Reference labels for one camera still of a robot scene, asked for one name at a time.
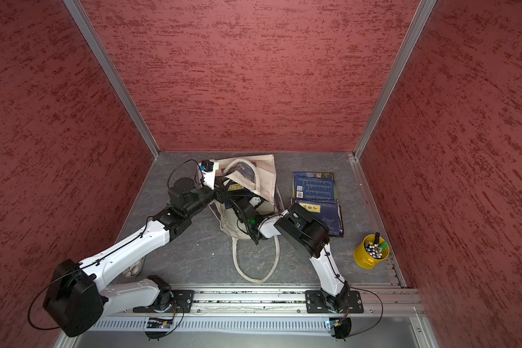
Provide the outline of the corner aluminium post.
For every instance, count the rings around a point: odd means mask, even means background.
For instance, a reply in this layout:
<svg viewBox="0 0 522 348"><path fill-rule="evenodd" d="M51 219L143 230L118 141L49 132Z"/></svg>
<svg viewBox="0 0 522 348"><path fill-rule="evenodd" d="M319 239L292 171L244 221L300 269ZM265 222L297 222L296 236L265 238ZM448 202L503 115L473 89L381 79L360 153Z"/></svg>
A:
<svg viewBox="0 0 522 348"><path fill-rule="evenodd" d="M91 20L86 14L83 5L80 1L76 0L64 0L63 3L68 9L70 16L75 21L75 24L82 33L86 43L100 64L101 68L103 69L110 84L114 88L118 98L123 103L123 106L130 115L130 118L133 120L133 123L140 133L142 139L149 148L149 151L152 153L153 158L157 159L160 154L160 148L152 136L149 127L146 125L142 114L139 112L136 103L133 101L133 98L124 84L123 79L121 78L119 72L117 72L115 64L111 60L110 55L108 55L104 44L99 38L99 35L92 26Z"/></svg>
<svg viewBox="0 0 522 348"><path fill-rule="evenodd" d="M412 54L413 49L415 48L435 5L436 0L421 0L419 2L403 42L401 43L397 55L394 58L394 62L387 75L384 86L376 100L360 140L355 147L353 152L354 161L359 161L361 159L362 154L368 145L370 137L377 126L381 114L383 113L389 98L391 97L392 92L394 91L394 88L396 87L397 82L399 81L405 69L407 62L409 61L410 55Z"/></svg>

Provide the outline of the blue book white text back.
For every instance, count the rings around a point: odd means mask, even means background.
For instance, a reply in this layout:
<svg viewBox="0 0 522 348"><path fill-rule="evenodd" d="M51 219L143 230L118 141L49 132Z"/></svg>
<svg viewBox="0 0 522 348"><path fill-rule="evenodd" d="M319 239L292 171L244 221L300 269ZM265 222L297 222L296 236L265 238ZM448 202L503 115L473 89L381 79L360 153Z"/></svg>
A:
<svg viewBox="0 0 522 348"><path fill-rule="evenodd" d="M338 200L333 173L294 172L292 198L331 202Z"/></svg>

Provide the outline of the right corner aluminium post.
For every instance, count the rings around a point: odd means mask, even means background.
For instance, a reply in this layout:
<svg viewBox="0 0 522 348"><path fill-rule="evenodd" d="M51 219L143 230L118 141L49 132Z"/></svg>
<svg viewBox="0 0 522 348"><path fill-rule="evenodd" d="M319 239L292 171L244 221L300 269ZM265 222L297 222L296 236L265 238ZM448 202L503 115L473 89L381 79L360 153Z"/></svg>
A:
<svg viewBox="0 0 522 348"><path fill-rule="evenodd" d="M387 75L384 86L376 100L360 140L355 147L353 152L354 161L359 161L361 159L362 154L368 145L370 137L377 126L381 114L383 113L389 98L391 97L392 92L394 91L394 88L396 87L397 82L399 81L405 69L407 62L409 61L410 55L412 54L413 49L415 48L435 5L436 0L421 0L419 2L403 42L401 43L397 55L394 58L394 62Z"/></svg>

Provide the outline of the yellow cup with batteries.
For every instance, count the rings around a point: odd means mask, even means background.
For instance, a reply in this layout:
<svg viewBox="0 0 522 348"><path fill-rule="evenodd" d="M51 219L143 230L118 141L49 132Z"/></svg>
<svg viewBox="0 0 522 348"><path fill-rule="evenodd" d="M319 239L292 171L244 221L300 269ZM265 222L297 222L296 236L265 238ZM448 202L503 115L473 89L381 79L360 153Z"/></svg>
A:
<svg viewBox="0 0 522 348"><path fill-rule="evenodd" d="M374 269L380 262L390 255L389 243L381 237L379 232L368 235L356 247L355 262L363 269Z"/></svg>

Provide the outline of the aluminium front rail frame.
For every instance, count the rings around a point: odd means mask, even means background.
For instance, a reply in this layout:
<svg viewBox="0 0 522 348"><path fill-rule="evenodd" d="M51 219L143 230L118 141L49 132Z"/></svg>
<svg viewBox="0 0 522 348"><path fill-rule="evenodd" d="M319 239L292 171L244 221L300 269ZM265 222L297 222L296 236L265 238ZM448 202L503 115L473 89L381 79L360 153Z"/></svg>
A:
<svg viewBox="0 0 522 348"><path fill-rule="evenodd" d="M56 347L437 347L416 289L364 287L351 313L352 333L335 339L331 315L309 313L308 287L195 286L188 313L148 338L147 314L124 313L81 336L61 334Z"/></svg>

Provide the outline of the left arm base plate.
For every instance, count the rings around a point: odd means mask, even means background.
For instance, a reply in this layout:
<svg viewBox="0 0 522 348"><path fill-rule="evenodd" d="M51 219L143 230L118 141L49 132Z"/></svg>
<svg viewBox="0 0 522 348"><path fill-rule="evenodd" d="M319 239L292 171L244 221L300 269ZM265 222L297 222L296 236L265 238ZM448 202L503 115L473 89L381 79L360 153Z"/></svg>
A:
<svg viewBox="0 0 522 348"><path fill-rule="evenodd" d="M152 305L135 307L133 313L190 313L195 291L193 290L162 290Z"/></svg>

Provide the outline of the left corner aluminium post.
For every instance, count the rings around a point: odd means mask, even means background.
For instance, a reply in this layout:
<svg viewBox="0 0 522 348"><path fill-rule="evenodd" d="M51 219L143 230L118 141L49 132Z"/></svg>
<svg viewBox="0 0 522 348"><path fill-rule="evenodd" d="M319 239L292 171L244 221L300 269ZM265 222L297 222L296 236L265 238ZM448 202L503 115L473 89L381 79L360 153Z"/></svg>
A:
<svg viewBox="0 0 522 348"><path fill-rule="evenodd" d="M130 115L130 118L133 120L133 123L140 133L142 139L149 148L149 151L152 153L153 158L157 159L160 154L160 148L152 136L149 127L146 125L142 114L139 112L136 103L133 101L133 98L124 84L123 79L121 78L119 72L117 72L115 64L111 60L110 55L108 55L104 44L99 38L99 35L92 26L91 20L86 14L83 5L80 1L76 0L64 0L63 3L68 9L70 16L75 21L75 24L82 33L86 43L100 64L101 68L103 69L110 84L114 88L118 98L123 103L123 106Z"/></svg>

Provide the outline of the white rolled cloth object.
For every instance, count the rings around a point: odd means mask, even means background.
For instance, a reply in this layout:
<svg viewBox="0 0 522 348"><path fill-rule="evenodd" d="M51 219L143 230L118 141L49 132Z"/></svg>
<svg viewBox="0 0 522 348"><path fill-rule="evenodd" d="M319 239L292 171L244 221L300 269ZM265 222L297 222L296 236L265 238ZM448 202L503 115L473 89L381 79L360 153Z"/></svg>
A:
<svg viewBox="0 0 522 348"><path fill-rule="evenodd" d="M145 258L140 258L133 264L131 264L129 267L127 267L123 272L122 275L126 278L135 278L137 277L143 269L145 262Z"/></svg>

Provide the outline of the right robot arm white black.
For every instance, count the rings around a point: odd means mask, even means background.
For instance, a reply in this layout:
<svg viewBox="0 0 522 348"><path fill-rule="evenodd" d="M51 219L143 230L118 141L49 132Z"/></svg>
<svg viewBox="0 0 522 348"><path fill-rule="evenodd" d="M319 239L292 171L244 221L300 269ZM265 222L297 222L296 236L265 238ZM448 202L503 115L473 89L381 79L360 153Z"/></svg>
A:
<svg viewBox="0 0 522 348"><path fill-rule="evenodd" d="M233 238L233 260L236 269L243 278L246 274L239 268L237 260L237 241L240 238L250 239L254 243L274 239L276 260L280 260L280 242L284 237L296 250L309 258L320 281L322 301L331 313L348 311L347 297L349 284L340 274L330 248L329 228L321 220L301 204L294 203L287 210L279 213L273 207L267 213L258 212L258 207L267 200L255 197L230 195L223 201L222 207L227 213L233 212L235 219L231 221L237 232L230 231Z"/></svg>

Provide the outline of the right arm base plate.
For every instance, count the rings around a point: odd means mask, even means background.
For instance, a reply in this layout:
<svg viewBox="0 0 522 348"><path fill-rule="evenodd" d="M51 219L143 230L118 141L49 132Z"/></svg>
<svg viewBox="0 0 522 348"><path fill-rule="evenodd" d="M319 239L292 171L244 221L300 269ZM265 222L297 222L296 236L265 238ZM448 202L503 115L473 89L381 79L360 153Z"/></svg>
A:
<svg viewBox="0 0 522 348"><path fill-rule="evenodd" d="M321 290L305 292L307 312L310 314L361 314L364 308L359 291L348 291L338 297L332 297Z"/></svg>

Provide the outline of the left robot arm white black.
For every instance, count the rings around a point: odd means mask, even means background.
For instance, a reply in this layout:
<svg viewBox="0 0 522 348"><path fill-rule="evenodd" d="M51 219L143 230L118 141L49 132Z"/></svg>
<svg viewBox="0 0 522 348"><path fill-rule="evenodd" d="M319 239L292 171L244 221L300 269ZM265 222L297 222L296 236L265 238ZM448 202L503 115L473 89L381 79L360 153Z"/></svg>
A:
<svg viewBox="0 0 522 348"><path fill-rule="evenodd" d="M226 188L219 179L196 187L193 179L181 178L169 195L170 203L129 237L81 262L68 259L56 267L51 283L41 291L43 308L67 336L79 336L104 316L125 310L177 310L170 284L157 275L131 284L112 283L134 263L181 236L194 216L225 197Z"/></svg>

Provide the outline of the cream canvas tote bag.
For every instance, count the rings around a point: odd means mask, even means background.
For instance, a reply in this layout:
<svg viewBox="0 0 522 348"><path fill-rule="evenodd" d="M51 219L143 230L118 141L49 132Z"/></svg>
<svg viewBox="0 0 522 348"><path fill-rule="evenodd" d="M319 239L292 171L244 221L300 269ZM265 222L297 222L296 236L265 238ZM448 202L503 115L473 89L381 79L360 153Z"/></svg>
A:
<svg viewBox="0 0 522 348"><path fill-rule="evenodd" d="M276 163L273 155L231 157L214 161L214 169L207 173L207 184L220 185L222 201L210 204L218 219L220 230L232 239L233 264L239 275L253 284L265 283L280 261L279 233L274 227L285 208L276 183ZM275 258L271 269L262 278L248 276L238 261L238 243L250 240L255 244L271 239L275 244Z"/></svg>

